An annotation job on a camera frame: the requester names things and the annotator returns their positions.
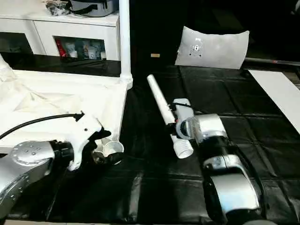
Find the glass cabinet door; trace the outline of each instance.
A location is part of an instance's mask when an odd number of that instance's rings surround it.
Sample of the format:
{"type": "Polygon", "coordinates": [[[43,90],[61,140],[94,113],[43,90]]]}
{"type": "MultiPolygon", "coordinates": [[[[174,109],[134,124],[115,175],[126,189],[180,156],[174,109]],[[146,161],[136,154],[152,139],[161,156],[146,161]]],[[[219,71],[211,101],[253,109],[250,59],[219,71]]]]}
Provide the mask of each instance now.
{"type": "Polygon", "coordinates": [[[34,22],[47,55],[120,60],[117,27],[67,22],[34,22]]]}
{"type": "Polygon", "coordinates": [[[0,52],[33,54],[23,33],[0,32],[0,52]]]}
{"type": "Polygon", "coordinates": [[[0,18],[0,52],[45,55],[34,22],[0,18]]]}
{"type": "Polygon", "coordinates": [[[61,57],[106,60],[104,40],[61,36],[53,38],[61,57]]]}

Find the grey pillow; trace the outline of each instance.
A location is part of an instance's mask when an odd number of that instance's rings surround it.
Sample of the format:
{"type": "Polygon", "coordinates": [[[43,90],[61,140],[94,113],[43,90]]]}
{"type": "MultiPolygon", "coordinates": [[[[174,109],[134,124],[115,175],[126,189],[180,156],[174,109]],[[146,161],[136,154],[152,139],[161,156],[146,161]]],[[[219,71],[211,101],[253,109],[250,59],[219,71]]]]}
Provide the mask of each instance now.
{"type": "Polygon", "coordinates": [[[239,69],[245,59],[249,31],[240,34],[203,34],[183,28],[175,64],[239,69]]]}

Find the black plastic sheet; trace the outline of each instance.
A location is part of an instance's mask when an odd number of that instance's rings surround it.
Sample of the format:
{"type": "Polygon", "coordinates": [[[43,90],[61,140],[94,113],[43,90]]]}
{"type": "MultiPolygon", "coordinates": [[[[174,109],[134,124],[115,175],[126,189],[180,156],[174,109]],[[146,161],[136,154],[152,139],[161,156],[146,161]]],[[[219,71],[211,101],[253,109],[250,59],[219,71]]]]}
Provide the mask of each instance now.
{"type": "MultiPolygon", "coordinates": [[[[15,68],[26,67],[14,62],[15,68]]],[[[84,61],[79,66],[49,60],[43,65],[48,65],[42,68],[45,71],[90,75],[117,75],[120,69],[119,63],[109,61],[84,61]]],[[[150,73],[169,103],[189,98],[200,110],[218,113],[263,181],[268,219],[300,223],[299,134],[246,71],[195,67],[136,68],[120,137],[126,158],[112,167],[83,164],[75,172],[49,175],[24,193],[9,217],[78,223],[210,223],[197,152],[186,159],[176,157],[146,81],[150,73]]]]}

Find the white board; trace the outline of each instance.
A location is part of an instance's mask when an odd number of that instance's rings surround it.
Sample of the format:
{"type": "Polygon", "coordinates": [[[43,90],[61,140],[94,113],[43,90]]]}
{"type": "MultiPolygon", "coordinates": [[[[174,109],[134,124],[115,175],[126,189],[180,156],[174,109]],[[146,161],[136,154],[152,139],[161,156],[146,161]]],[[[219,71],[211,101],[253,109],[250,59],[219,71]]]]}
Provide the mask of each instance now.
{"type": "Polygon", "coordinates": [[[249,72],[300,134],[300,90],[281,72],[249,72]]]}

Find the bag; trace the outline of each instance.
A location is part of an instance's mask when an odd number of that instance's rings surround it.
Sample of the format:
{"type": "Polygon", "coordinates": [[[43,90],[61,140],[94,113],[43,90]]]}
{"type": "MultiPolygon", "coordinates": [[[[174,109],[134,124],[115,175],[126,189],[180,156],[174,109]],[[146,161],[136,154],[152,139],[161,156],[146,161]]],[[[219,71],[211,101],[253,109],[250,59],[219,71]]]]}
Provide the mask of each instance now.
{"type": "Polygon", "coordinates": [[[70,0],[66,9],[78,15],[102,17],[119,9],[119,0],[70,0]]]}

